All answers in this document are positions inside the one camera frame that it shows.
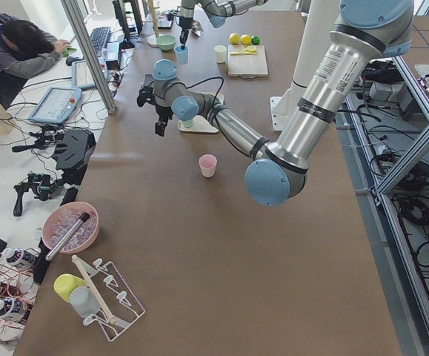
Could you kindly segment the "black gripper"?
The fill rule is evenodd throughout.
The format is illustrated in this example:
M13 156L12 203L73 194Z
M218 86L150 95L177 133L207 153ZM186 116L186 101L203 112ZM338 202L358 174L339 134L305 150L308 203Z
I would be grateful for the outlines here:
M158 136L164 136L167 126L166 122L173 118L173 112L170 107L162 106L156 101L153 83L142 85L136 98L136 103L139 107L143 107L145 104L150 104L155 107L156 113L159 116L159 120L155 124L155 133Z
M166 12L166 16L182 29L179 41L181 48L185 48L188 32L192 27L192 10L170 10Z

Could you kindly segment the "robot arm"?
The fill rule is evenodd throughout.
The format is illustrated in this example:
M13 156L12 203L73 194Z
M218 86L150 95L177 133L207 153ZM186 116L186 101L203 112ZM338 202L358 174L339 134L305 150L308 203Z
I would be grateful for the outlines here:
M224 1L220 4L211 0L182 0L181 7L176 14L179 17L179 26L181 28L179 37L181 48L185 49L189 32L193 26L195 6L197 4L201 6L213 27L219 28L225 23L226 18L240 15L252 7L262 6L266 3L267 0L234 0Z
M203 116L253 160L245 172L249 195L262 205L281 204L304 188L307 158L366 64L409 50L412 22L412 1L341 1L330 47L275 142L252 129L215 95L189 90L172 61L158 60L148 99L159 115L156 133L164 133L171 116L183 122Z

